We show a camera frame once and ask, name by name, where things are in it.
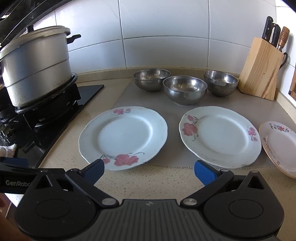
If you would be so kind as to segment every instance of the white cloth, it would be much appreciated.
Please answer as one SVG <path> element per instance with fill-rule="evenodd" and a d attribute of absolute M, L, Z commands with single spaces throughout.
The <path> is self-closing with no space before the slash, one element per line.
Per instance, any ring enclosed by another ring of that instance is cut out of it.
<path fill-rule="evenodd" d="M 0 157 L 14 157 L 17 145 L 0 146 Z"/>

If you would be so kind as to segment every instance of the knife block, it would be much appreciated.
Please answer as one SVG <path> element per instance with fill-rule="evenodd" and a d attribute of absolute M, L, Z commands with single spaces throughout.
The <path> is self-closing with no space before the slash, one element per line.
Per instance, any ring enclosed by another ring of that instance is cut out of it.
<path fill-rule="evenodd" d="M 254 38 L 238 88 L 242 93 L 274 100 L 279 67 L 284 55 L 262 38 Z"/>

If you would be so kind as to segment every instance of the human hand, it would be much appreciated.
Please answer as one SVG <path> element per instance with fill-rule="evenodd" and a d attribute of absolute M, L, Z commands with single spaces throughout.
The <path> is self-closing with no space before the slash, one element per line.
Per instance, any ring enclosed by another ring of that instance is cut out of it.
<path fill-rule="evenodd" d="M 5 201 L 0 198 L 0 207 L 5 206 Z M 31 241 L 31 239 L 0 214 L 0 241 Z"/>

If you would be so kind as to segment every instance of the knife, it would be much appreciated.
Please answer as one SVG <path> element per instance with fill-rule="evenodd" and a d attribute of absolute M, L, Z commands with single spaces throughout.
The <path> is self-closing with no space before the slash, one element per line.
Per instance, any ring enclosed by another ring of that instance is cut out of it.
<path fill-rule="evenodd" d="M 283 48 L 285 47 L 285 44 L 288 41 L 289 34 L 290 34 L 290 30 L 287 27 L 283 27 L 281 34 L 279 36 L 279 42 L 278 42 L 278 46 L 277 46 L 278 50 L 280 50 L 280 51 L 283 50 Z"/>
<path fill-rule="evenodd" d="M 272 36 L 272 41 L 271 41 L 271 44 L 274 46 L 274 47 L 277 47 L 278 45 L 278 41 L 279 41 L 279 36 L 280 36 L 280 33 L 281 33 L 281 28 L 279 25 L 275 25 L 274 26 L 274 34 Z"/>
<path fill-rule="evenodd" d="M 266 40 L 267 42 L 269 42 L 269 40 L 270 40 L 272 28 L 274 27 L 273 21 L 274 20 L 273 20 L 273 18 L 271 16 L 268 16 L 266 18 L 266 22 L 265 22 L 265 27 L 264 27 L 262 38 L 264 40 Z"/>

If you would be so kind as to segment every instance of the pot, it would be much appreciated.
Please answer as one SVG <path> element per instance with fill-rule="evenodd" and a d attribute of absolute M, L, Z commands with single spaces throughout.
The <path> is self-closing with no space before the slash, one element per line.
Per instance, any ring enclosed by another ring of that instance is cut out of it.
<path fill-rule="evenodd" d="M 71 78 L 68 43 L 80 34 L 66 38 L 70 29 L 52 26 L 33 30 L 12 40 L 0 51 L 2 76 L 15 107 L 26 107 Z"/>

